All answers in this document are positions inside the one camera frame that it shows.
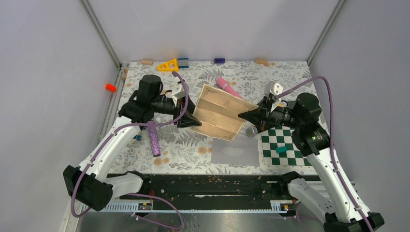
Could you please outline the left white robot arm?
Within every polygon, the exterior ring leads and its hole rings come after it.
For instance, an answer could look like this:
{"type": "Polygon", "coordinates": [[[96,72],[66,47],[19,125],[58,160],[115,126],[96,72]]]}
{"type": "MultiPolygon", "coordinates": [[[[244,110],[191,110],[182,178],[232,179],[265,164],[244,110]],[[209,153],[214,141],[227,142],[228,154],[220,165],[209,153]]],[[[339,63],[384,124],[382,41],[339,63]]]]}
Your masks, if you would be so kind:
{"type": "Polygon", "coordinates": [[[117,197],[133,193],[143,199],[149,195],[150,186],[139,172],[108,177],[109,170],[128,142],[143,129],[175,124],[178,128],[201,126],[192,112],[195,105],[189,98],[189,87],[182,76],[173,71],[176,88],[172,96],[162,94],[163,83],[157,75],[142,77],[138,89],[121,107],[111,129],[96,148],[77,166],[67,166],[63,178],[75,201],[100,211],[117,197]]]}

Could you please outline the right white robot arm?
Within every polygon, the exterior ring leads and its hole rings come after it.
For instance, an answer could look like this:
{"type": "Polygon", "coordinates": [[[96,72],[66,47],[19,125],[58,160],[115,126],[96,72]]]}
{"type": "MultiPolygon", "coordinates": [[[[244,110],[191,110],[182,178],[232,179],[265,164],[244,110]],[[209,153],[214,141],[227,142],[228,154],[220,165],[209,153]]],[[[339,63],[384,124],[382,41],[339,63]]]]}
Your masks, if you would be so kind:
{"type": "Polygon", "coordinates": [[[276,126],[293,128],[293,144],[312,165],[329,195],[323,197],[292,171],[281,176],[277,186],[281,198],[298,199],[314,213],[326,232],[374,232],[385,221],[380,213],[366,206],[349,182],[331,137],[319,124],[321,112],[318,98],[313,94],[299,94],[292,108],[274,108],[274,96],[269,94],[258,103],[257,109],[238,116],[255,125],[258,132],[276,126]]]}

